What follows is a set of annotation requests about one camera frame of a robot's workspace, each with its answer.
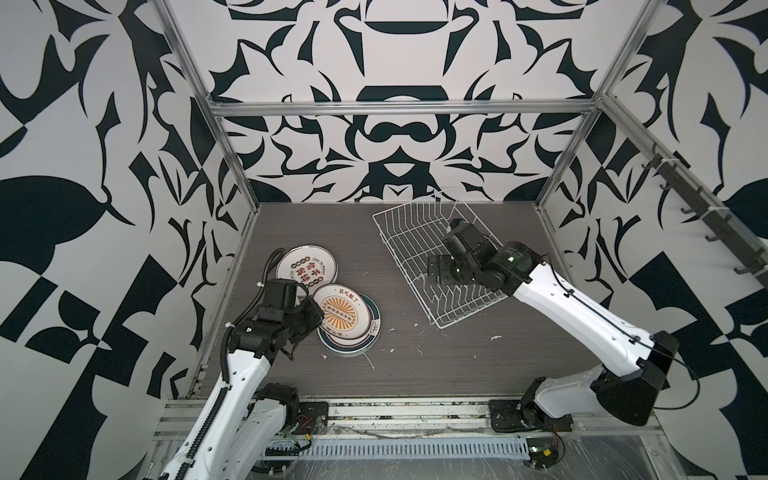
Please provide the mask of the white wire dish rack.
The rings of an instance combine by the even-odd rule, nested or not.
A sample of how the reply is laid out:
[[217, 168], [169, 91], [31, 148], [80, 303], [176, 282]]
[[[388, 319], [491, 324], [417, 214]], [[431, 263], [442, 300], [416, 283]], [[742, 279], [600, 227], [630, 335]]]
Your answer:
[[446, 329], [506, 299], [500, 291], [477, 283], [462, 284], [454, 278], [458, 266], [443, 243], [452, 221], [473, 224], [484, 237], [501, 245], [465, 202], [451, 198], [449, 193], [434, 192], [388, 206], [372, 219], [382, 243], [435, 327]]

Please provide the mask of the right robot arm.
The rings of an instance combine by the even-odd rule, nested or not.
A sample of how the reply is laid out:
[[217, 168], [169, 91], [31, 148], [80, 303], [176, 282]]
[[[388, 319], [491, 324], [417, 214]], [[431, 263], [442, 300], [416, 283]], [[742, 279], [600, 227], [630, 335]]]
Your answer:
[[455, 218], [441, 242], [447, 252], [427, 260], [434, 285], [479, 285], [545, 315], [598, 359], [561, 378], [538, 378], [502, 413], [500, 431], [547, 429], [573, 414], [603, 414], [645, 425], [679, 348], [668, 332], [651, 334], [620, 319], [518, 241], [499, 245], [475, 224]]

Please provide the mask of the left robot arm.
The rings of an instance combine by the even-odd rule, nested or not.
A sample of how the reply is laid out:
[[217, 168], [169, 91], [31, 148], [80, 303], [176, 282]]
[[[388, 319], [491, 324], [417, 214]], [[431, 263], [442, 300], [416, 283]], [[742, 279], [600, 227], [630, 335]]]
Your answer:
[[295, 388], [264, 380], [278, 355], [292, 357], [323, 319], [306, 285], [263, 281], [252, 303], [225, 327], [214, 392], [177, 451], [150, 469], [149, 478], [247, 478], [299, 413]]

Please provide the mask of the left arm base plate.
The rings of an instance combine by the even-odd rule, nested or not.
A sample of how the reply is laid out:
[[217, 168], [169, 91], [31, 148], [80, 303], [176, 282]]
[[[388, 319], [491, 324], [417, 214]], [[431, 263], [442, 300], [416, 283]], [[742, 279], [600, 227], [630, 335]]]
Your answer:
[[328, 418], [328, 402], [300, 402], [296, 413], [291, 413], [288, 417], [287, 431], [298, 436], [314, 435], [327, 427]]

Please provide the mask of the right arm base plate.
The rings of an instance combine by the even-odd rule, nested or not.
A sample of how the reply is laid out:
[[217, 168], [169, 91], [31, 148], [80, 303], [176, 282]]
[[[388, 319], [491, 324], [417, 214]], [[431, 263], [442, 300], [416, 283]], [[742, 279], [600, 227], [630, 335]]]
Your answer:
[[571, 415], [553, 418], [535, 403], [534, 400], [493, 399], [488, 402], [490, 425], [496, 433], [516, 433], [534, 431], [570, 432], [573, 426]]

